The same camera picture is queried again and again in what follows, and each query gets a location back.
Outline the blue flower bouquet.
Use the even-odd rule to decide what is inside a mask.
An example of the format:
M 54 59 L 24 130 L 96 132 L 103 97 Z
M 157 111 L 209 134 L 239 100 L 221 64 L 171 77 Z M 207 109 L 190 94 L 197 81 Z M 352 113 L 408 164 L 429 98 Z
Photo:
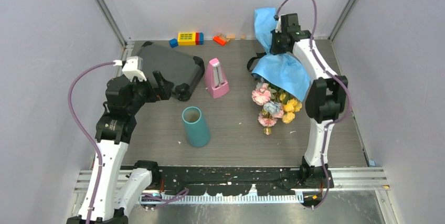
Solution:
M 270 53 L 271 31 L 277 24 L 275 13 L 275 8 L 266 7 L 256 9 L 253 16 L 256 40 L 267 54 L 254 62 L 251 74 L 257 84 L 251 99 L 261 107 L 258 122 L 265 135 L 270 135 L 278 122 L 289 124 L 295 119 L 309 88 L 309 76 L 296 57 Z

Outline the grey black case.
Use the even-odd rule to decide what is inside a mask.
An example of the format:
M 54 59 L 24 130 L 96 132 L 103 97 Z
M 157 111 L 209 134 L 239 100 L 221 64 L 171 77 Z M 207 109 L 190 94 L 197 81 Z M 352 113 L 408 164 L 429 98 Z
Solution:
M 202 58 L 151 41 L 146 41 L 136 55 L 143 59 L 142 71 L 152 86 L 157 87 L 153 72 L 159 71 L 167 81 L 174 84 L 172 97 L 179 101 L 191 98 L 205 73 Z

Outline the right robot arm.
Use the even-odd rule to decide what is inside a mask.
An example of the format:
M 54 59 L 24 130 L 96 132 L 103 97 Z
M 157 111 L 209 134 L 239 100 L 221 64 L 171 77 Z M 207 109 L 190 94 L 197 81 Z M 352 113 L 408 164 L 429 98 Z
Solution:
M 271 34 L 271 53 L 292 53 L 310 78 L 304 101 L 305 111 L 311 120 L 309 142 L 302 158 L 298 182 L 305 187 L 328 190 L 331 179 L 327 150 L 333 126 L 346 106 L 348 80 L 327 65 L 307 31 L 285 33 L 274 29 Z

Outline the black ribbon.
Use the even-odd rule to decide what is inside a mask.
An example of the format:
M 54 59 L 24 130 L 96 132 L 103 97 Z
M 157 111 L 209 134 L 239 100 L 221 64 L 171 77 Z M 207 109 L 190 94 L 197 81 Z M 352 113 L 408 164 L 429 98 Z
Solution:
M 252 57 L 252 58 L 250 58 L 250 59 L 248 60 L 248 62 L 247 62 L 247 64 L 246 64 L 246 68 L 247 68 L 247 70 L 248 70 L 249 72 L 251 72 L 251 71 L 253 70 L 253 68 L 252 68 L 253 63 L 254 63 L 256 60 L 259 60 L 259 59 L 261 59 L 262 57 L 264 57 L 266 54 L 267 54 L 266 52 L 257 52 L 255 57 Z

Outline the blue toy cube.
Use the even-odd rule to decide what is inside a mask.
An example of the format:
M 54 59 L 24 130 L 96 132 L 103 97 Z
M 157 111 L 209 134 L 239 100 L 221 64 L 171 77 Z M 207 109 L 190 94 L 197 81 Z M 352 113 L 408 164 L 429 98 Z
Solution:
M 171 48 L 178 47 L 178 40 L 176 38 L 169 40 L 169 45 Z

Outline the red blue toy block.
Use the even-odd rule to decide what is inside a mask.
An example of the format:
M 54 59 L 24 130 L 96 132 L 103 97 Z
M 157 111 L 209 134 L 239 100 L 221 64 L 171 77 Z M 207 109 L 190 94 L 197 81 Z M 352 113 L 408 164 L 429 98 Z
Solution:
M 195 33 L 195 45 L 203 45 L 203 44 L 204 44 L 204 34 Z

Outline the orange red toy block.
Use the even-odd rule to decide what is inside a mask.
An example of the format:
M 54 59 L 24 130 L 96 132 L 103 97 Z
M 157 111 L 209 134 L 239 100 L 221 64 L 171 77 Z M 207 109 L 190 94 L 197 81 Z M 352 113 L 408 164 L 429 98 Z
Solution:
M 213 37 L 213 41 L 216 42 L 217 44 L 221 45 L 221 46 L 224 46 L 227 43 L 224 39 L 222 39 L 219 36 L 214 36 Z

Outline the yellow toy block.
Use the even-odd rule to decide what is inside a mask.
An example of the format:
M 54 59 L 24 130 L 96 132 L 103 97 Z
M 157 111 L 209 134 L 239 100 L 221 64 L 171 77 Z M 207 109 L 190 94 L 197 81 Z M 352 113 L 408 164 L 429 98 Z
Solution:
M 179 46 L 193 46 L 196 45 L 197 33 L 178 33 L 177 42 Z

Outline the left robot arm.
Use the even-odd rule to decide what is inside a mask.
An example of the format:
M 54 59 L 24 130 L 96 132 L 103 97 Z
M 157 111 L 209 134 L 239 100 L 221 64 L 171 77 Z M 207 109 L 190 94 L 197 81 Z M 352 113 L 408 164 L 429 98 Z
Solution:
M 174 84 L 154 71 L 156 85 L 148 80 L 129 80 L 125 75 L 111 79 L 105 91 L 104 113 L 92 139 L 96 151 L 92 176 L 79 213 L 67 223 L 128 223 L 129 213 L 143 190 L 156 189 L 161 182 L 157 162 L 138 161 L 130 178 L 117 188 L 120 168 L 131 135 L 135 115 L 146 103 L 168 100 Z

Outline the aluminium frame rail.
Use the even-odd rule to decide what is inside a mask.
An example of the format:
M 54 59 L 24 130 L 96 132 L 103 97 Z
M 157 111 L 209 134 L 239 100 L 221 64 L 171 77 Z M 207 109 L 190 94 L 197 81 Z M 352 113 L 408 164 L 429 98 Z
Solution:
M 139 204 L 319 203 L 325 193 L 390 190 L 380 167 L 329 169 L 329 179 L 300 179 L 291 167 L 160 167 L 161 180 L 148 186 Z

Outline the pink metronome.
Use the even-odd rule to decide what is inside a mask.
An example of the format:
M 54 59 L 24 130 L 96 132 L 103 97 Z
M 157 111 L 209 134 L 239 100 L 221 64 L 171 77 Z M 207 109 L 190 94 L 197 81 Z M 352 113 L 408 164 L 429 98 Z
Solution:
M 207 65 L 205 87 L 213 99 L 222 97 L 230 90 L 222 65 L 217 58 L 210 60 Z

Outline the teal vase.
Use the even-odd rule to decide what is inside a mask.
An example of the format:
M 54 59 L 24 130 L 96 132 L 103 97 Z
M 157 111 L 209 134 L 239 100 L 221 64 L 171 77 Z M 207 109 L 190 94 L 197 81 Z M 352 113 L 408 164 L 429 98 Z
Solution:
M 203 147 L 210 141 L 211 134 L 202 111 L 196 106 L 189 106 L 182 112 L 186 138 L 193 147 Z

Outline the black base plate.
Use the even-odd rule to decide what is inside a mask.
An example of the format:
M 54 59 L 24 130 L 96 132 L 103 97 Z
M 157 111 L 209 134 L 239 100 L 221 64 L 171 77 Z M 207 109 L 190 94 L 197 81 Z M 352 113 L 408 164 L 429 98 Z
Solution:
M 296 189 L 320 193 L 333 188 L 331 176 L 309 175 L 297 167 L 161 166 L 148 189 L 167 195 L 187 188 L 190 196 L 292 195 Z

